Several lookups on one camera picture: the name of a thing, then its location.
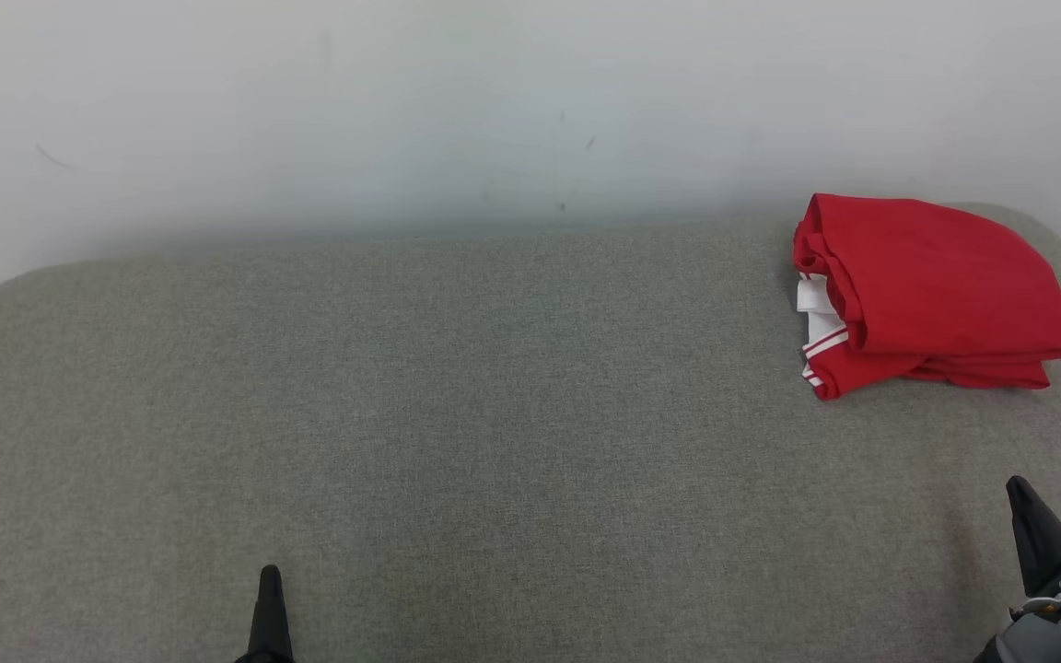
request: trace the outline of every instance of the red fabric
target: red fabric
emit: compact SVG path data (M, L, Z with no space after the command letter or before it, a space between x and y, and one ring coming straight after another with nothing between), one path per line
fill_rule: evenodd
M847 344L808 357L822 399L902 374L968 387L1049 386L1061 359L1061 290L1007 227L921 200L818 193L793 241L801 273L828 277Z

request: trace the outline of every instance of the gray fabric surface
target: gray fabric surface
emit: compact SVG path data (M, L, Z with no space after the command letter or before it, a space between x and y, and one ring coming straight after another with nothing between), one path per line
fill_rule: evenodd
M1053 261L1061 243L999 207ZM0 286L0 662L971 660L1061 514L1044 391L800 379L793 223Z

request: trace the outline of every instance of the red folded cloth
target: red folded cloth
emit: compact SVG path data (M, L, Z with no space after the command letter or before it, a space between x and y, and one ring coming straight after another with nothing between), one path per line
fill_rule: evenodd
M824 278L841 322L805 346L822 400L893 377L1050 384L1041 362L1061 359L1061 290L1007 227L921 200L817 193L793 260L804 278Z

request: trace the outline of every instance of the white stripe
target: white stripe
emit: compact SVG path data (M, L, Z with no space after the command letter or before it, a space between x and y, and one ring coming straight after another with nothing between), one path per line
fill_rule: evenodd
M833 336L834 334L837 334L837 332L843 331L843 329L846 329L846 324L842 322L841 325L838 325L837 327L835 327L833 329L830 329L830 331L824 332L824 334L821 334L820 336L817 336L813 341L810 341L810 343L804 344L803 346L800 346L800 351L801 352L808 352L808 348L812 348L814 344L825 343L827 338L829 338L830 336Z
M850 332L842 331L841 334L833 336L833 338L821 341L820 344L814 346L812 351L805 352L805 359L820 355L821 352L828 351L828 349L833 348L834 346L847 343L847 341L850 341Z

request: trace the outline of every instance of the white wall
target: white wall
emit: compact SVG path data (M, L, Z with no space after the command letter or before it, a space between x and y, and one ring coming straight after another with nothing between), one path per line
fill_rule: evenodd
M816 190L1061 233L1061 0L0 0L0 282Z

